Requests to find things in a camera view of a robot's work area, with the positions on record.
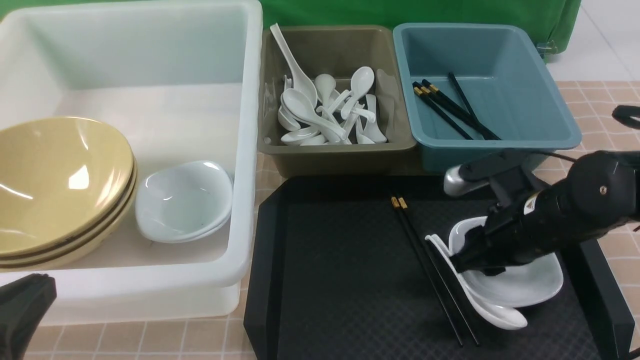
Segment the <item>yellow bowl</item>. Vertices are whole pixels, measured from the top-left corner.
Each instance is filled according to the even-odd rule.
[[[44,259],[40,261],[34,261],[31,263],[25,263],[16,266],[0,266],[1,272],[16,272],[16,271],[34,271],[34,270],[51,270],[55,268],[59,268],[63,265],[72,263],[76,260],[79,260],[88,254],[91,254],[95,249],[97,249],[102,242],[109,236],[111,233],[116,231],[122,220],[127,215],[127,212],[133,205],[134,200],[136,198],[136,191],[138,190],[138,179],[134,180],[134,187],[129,194],[124,206],[120,209],[120,211],[116,212],[115,217],[110,222],[105,222],[100,226],[100,229],[97,231],[95,237],[87,237],[83,241],[77,241],[77,247],[70,250],[68,253],[58,256],[54,259]]]
[[[77,250],[84,244],[88,243],[91,239],[94,239],[98,234],[104,231],[104,229],[113,222],[121,212],[121,210],[127,205],[131,194],[137,187],[138,182],[138,168],[134,162],[133,173],[131,179],[127,183],[127,188],[118,199],[115,206],[108,211],[93,227],[83,231],[80,234],[72,236],[65,241],[59,242],[52,247],[47,247],[37,252],[29,253],[26,255],[14,255],[14,256],[0,256],[0,268],[15,268],[17,266],[26,266],[28,264],[40,263],[43,261],[50,261],[58,258],[64,254]]]
[[[0,254],[27,254],[93,226],[131,177],[115,128],[57,117],[0,131]]]

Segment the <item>black chopsticks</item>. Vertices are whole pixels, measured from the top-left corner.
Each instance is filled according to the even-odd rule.
[[[484,126],[478,120],[476,113],[471,108],[471,104],[469,103],[467,96],[462,91],[462,87],[458,83],[456,76],[450,72],[448,74],[449,81],[453,84],[453,87],[456,89],[456,93],[458,97],[462,100],[463,104],[467,108],[463,109],[460,105],[456,104],[455,101],[451,100],[446,94],[444,94],[439,88],[437,88],[434,84],[430,83],[427,79],[422,80],[422,84],[414,81],[413,82],[413,92],[418,95],[422,101],[424,101],[433,111],[435,111],[438,116],[440,116],[443,120],[446,121],[451,127],[453,127],[462,137],[467,140],[473,140],[469,134],[464,131],[455,121],[453,121],[450,116],[448,116],[442,109],[447,110],[449,113],[462,120],[467,126],[471,127],[473,130],[476,130],[485,140],[501,140],[493,131],[489,130],[486,126]]]
[[[445,289],[447,290],[447,293],[449,293],[449,296],[450,296],[451,300],[453,300],[453,303],[456,306],[456,309],[458,310],[458,312],[460,313],[460,316],[462,317],[462,320],[465,322],[465,325],[467,326],[467,329],[469,330],[469,333],[471,333],[471,336],[473,337],[474,342],[476,343],[477,346],[479,346],[480,342],[478,341],[478,339],[476,337],[476,334],[471,329],[471,326],[469,325],[469,322],[467,321],[467,319],[465,318],[465,315],[463,314],[462,310],[460,309],[460,306],[458,305],[458,302],[456,301],[456,298],[451,293],[451,290],[449,289],[449,286],[447,285],[446,281],[442,277],[442,274],[440,273],[440,270],[436,266],[436,261],[435,261],[435,256],[434,256],[433,249],[429,247],[429,245],[431,245],[431,244],[427,244],[426,241],[421,240],[420,236],[418,235],[418,232],[415,230],[415,227],[413,226],[413,224],[411,222],[411,219],[409,217],[409,214],[408,214],[409,206],[407,205],[406,201],[404,200],[404,198],[401,195],[395,194],[395,195],[391,196],[391,205],[393,205],[393,207],[394,207],[394,209],[395,209],[395,211],[396,211],[396,213],[398,215],[398,219],[400,220],[400,223],[402,223],[404,232],[407,235],[407,238],[409,239],[409,242],[411,243],[411,246],[413,248],[414,254],[416,255],[416,258],[420,262],[420,266],[422,267],[422,271],[424,272],[426,277],[429,279],[429,282],[431,283],[431,286],[433,287],[433,290],[435,291],[436,296],[438,297],[438,301],[440,302],[440,306],[442,307],[442,310],[444,311],[445,315],[447,316],[447,319],[449,320],[449,323],[451,324],[451,328],[453,329],[453,332],[456,335],[458,343],[460,344],[461,347],[464,345],[463,342],[462,342],[462,338],[460,336],[460,333],[458,332],[458,328],[457,328],[453,318],[451,317],[451,314],[449,313],[449,310],[447,309],[447,306],[445,305],[445,302],[444,302],[444,299],[442,297],[442,294],[438,290],[438,286],[436,285],[436,283],[434,281],[434,278],[433,278],[433,275],[432,275],[431,271],[429,270],[428,261],[431,262],[431,267],[435,269],[436,273],[438,274],[438,277],[440,278],[440,281],[442,282],[442,284],[444,285]]]
[[[413,83],[413,92],[415,92],[416,95],[418,95],[422,101],[424,101],[425,104],[427,104],[430,108],[433,109],[433,111],[435,111],[443,120],[445,120],[447,122],[447,124],[449,124],[451,127],[453,127],[460,135],[462,135],[462,137],[464,137],[467,140],[473,140],[473,138],[467,134],[466,131],[464,131],[464,129],[462,129],[462,127],[460,127],[460,125],[458,125],[455,121],[453,121],[452,118],[450,118],[444,111],[442,111],[442,109],[440,109],[438,107],[438,105],[436,105],[435,102],[433,102],[430,99],[430,91],[425,88],[424,86],[420,86],[420,84],[414,82]]]

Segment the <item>white plastic bin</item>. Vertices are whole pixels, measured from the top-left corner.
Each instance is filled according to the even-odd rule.
[[[225,315],[253,229],[262,8],[257,0],[140,1],[18,10],[0,23],[0,128],[70,115],[129,140],[140,177],[213,160],[234,178],[230,222],[193,243],[152,243],[133,210],[62,270],[43,325]],[[0,285],[27,275],[0,274]]]

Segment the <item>black tray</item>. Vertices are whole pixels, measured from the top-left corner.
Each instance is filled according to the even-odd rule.
[[[288,180],[259,211],[244,318],[258,359],[627,357],[634,320],[595,240],[562,251],[563,289],[522,309],[522,330],[495,328],[465,302],[481,346],[459,322],[460,347],[391,208],[390,187],[409,202],[421,236],[445,241],[456,222],[494,202],[488,190],[452,199],[441,176]]]

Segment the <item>green cloth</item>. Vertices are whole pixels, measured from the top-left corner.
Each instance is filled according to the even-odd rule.
[[[102,0],[0,0],[0,17],[32,6],[99,3]],[[524,29],[535,44],[566,49],[580,0],[262,0],[264,25],[476,22]]]

